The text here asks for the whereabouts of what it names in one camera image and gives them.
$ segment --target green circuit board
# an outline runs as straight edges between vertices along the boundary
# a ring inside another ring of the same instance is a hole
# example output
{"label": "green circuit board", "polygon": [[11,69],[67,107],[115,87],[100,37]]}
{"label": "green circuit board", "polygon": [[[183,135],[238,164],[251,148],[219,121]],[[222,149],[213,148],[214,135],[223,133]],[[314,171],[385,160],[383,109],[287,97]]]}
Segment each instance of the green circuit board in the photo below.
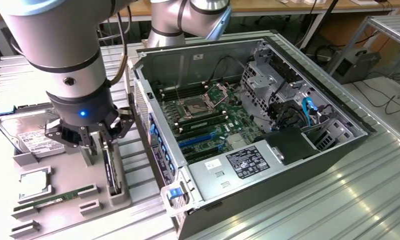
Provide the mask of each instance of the green circuit board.
{"label": "green circuit board", "polygon": [[[245,107],[238,104],[238,93],[234,94],[230,88],[227,88],[226,93],[229,97],[215,108],[206,103],[206,96],[203,94],[162,102],[162,110],[179,143],[191,140],[195,141],[213,134],[210,140],[180,148],[190,164],[233,151],[234,147],[227,141],[230,136],[241,134],[246,144],[251,144],[255,138],[263,134],[259,126],[250,119],[250,114]],[[214,87],[207,95],[210,102],[214,104],[219,103],[226,97],[222,89],[218,87]],[[195,121],[195,119],[209,116],[213,117],[203,121]],[[195,123],[183,124],[186,121],[195,121]],[[196,129],[187,133],[184,132],[186,127]]]}

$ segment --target robotic arm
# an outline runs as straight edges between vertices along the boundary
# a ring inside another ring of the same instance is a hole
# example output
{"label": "robotic arm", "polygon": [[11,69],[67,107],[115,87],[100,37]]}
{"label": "robotic arm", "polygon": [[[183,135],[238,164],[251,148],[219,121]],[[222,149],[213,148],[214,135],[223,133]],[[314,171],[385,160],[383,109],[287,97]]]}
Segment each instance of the robotic arm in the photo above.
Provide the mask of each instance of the robotic arm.
{"label": "robotic arm", "polygon": [[[123,71],[112,81],[107,79],[96,32],[98,25],[131,2],[135,0],[0,0],[2,16],[42,78],[43,85],[32,87],[44,88],[60,116],[47,124],[46,135],[72,148],[92,149],[94,132],[110,144],[132,126],[131,109],[118,109],[111,95]],[[183,31],[211,40],[222,36],[230,0],[151,2],[150,46],[183,44]]]}

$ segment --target motherboard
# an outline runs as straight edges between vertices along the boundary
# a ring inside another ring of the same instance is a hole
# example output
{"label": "motherboard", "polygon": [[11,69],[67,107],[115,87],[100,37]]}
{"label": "motherboard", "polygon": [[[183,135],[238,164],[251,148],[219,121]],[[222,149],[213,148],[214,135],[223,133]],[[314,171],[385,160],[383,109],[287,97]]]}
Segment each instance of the motherboard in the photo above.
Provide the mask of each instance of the motherboard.
{"label": "motherboard", "polygon": [[[170,95],[176,98],[166,101]],[[162,110],[190,164],[245,147],[263,134],[239,95],[225,83],[162,92]]]}

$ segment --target hard drive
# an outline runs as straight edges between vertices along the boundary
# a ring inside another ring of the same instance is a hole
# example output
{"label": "hard drive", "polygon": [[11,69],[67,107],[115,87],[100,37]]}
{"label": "hard drive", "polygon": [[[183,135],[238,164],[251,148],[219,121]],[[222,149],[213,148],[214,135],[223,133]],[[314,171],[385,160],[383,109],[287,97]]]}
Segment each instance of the hard drive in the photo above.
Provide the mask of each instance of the hard drive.
{"label": "hard drive", "polygon": [[43,158],[66,152],[64,145],[46,137],[47,121],[56,118],[59,115],[51,104],[28,106],[0,115],[0,131],[20,154],[31,152]]}

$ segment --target aluminum workbench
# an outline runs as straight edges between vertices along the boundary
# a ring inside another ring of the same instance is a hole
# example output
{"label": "aluminum workbench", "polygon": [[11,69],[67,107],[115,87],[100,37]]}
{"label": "aluminum workbench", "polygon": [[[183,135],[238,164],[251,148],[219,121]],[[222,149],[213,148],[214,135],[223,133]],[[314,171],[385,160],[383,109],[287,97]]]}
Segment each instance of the aluminum workbench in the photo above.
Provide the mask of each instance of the aluminum workbench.
{"label": "aluminum workbench", "polygon": [[[351,152],[331,169],[206,229],[191,239],[400,239],[400,134],[354,99],[339,83],[279,35],[270,31],[238,33],[225,39],[270,36],[311,71],[335,95],[377,129],[369,142]],[[128,54],[138,60],[131,44]],[[118,70],[122,47],[103,48],[107,75]],[[22,56],[0,61],[0,106],[47,101],[40,79]],[[126,88],[112,88],[119,107],[126,104]],[[176,239],[176,230],[159,197],[159,187],[134,129],[120,142],[126,178],[134,204],[130,208],[66,229],[48,239]],[[0,135],[0,239],[7,235],[7,196],[2,191],[12,179],[12,147]]]}

